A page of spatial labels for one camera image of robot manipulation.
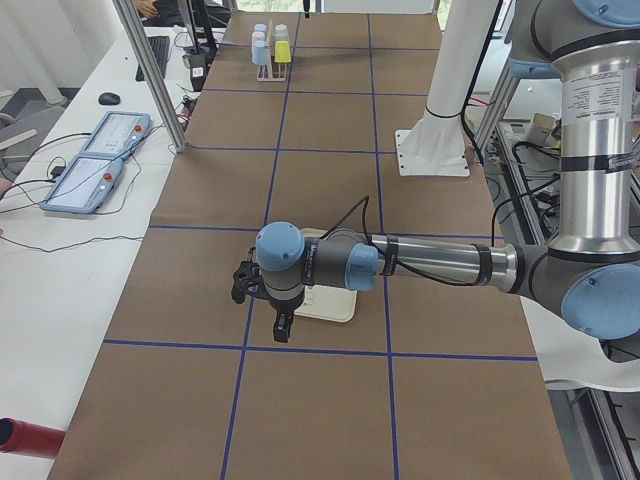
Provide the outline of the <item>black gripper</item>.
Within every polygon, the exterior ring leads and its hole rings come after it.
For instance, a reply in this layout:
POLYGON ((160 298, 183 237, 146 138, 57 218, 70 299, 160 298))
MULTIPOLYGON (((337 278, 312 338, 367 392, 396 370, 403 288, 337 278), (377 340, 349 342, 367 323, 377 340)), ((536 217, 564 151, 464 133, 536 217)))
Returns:
POLYGON ((293 312, 303 303, 303 288, 274 290, 265 288, 270 305, 275 308, 276 318, 273 325, 273 338, 279 343, 288 343, 293 324, 293 312))

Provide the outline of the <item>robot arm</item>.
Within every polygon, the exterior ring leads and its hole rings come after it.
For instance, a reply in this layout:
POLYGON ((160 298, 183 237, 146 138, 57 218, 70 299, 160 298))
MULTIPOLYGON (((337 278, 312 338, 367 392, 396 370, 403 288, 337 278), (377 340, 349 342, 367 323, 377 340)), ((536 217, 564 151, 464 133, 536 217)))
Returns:
POLYGON ((529 298, 598 339, 635 334, 639 245, 629 233, 629 185, 638 61, 635 1, 516 5, 514 73, 529 77, 547 65, 563 89, 560 220, 546 246, 464 245, 337 226, 313 238, 274 222, 235 272, 234 301, 267 300, 276 312, 274 338, 285 342, 307 287, 368 291, 380 276, 415 275, 529 298))

